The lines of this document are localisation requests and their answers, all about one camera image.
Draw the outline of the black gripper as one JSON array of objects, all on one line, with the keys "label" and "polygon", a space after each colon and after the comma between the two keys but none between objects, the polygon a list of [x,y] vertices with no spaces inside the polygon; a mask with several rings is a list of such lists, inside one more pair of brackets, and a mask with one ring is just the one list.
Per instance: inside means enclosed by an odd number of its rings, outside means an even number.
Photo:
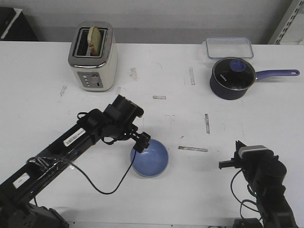
[{"label": "black gripper", "polygon": [[236,150],[234,152],[234,157],[230,159],[230,161],[220,161],[218,163],[218,167],[221,170],[222,168],[228,168],[228,167],[234,167],[236,169],[242,169],[244,171],[244,176],[247,181],[252,180],[256,173],[258,168],[262,169],[265,168],[264,171],[262,171],[262,175],[268,176],[269,178],[275,179],[279,178],[277,176],[278,173],[276,165],[274,166],[274,169],[268,169],[266,166],[262,166],[262,162],[268,163],[275,159],[275,156],[252,156],[248,159],[241,159],[239,157],[239,149],[241,147],[247,147],[244,143],[241,141],[236,141],[235,143]]},{"label": "black gripper", "polygon": [[112,104],[109,104],[103,111],[108,118],[106,126],[102,127],[101,139],[104,143],[112,145],[116,141],[126,141],[130,138],[135,140],[133,149],[142,153],[149,147],[150,135],[142,132],[138,133],[138,127],[133,124],[136,117],[142,117],[144,110],[118,95]]}]

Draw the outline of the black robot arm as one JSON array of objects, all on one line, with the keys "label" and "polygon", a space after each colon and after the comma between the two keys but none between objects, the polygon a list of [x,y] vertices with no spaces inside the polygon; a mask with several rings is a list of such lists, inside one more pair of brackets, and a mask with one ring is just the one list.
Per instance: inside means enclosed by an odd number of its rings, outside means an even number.
[{"label": "black robot arm", "polygon": [[236,141],[236,150],[229,161],[219,162],[219,168],[234,167],[243,173],[248,192],[256,199],[253,204],[260,218],[241,217],[235,228],[295,228],[294,214],[284,197],[283,180],[287,168],[279,157],[262,145],[246,146]]},{"label": "black robot arm", "polygon": [[116,141],[135,140],[134,149],[149,146],[150,135],[138,133],[133,124],[144,110],[118,95],[104,111],[79,113],[77,123],[57,138],[0,185],[0,226],[2,228],[67,228],[69,224],[54,209],[30,201],[88,148],[106,137]]}]

